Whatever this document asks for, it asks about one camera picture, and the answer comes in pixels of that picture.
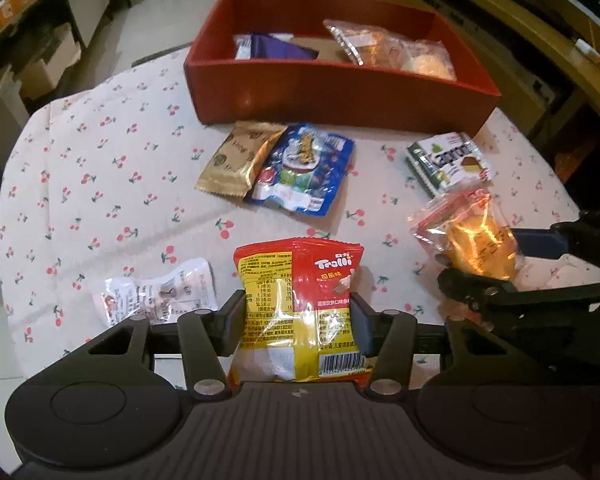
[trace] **white snack wrapper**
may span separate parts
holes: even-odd
[[[181,314],[208,308],[218,310],[209,263],[204,258],[187,260],[161,278],[109,278],[93,294],[106,326],[134,315],[151,324],[175,322]]]

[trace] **red and yellow snack bag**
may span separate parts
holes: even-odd
[[[313,381],[365,372],[349,288],[363,247],[290,238],[236,249],[247,311],[232,380]]]

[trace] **white tablecloth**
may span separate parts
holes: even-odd
[[[158,277],[202,256],[222,304],[241,288],[234,249],[263,240],[359,242],[365,253],[357,289],[374,308],[442,322],[449,307],[436,286],[440,268],[405,220],[427,201],[404,162],[407,145],[424,136],[330,128],[354,139],[356,149],[321,219],[196,191],[200,171],[231,126],[206,128],[198,121],[185,55],[170,54],[47,105],[16,143],[0,196],[0,278],[25,375],[106,328],[91,299],[104,279]],[[545,228],[577,218],[548,164],[499,110],[477,142],[513,226]],[[542,286],[551,275],[555,281],[564,265],[580,269],[570,272],[571,283],[600,281],[599,269],[563,258],[532,262],[522,285]]]

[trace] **gold snack wrapper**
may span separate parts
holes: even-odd
[[[243,198],[285,130],[284,124],[237,121],[200,174],[196,189]]]
[[[419,218],[409,218],[413,235],[437,261],[455,268],[513,280],[523,257],[493,196],[484,188],[455,190],[433,199]]]

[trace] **metal screw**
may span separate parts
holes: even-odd
[[[217,395],[224,391],[224,383],[218,379],[202,379],[193,385],[200,395]]]
[[[395,395],[400,393],[402,385],[393,379],[378,379],[369,386],[378,395]]]

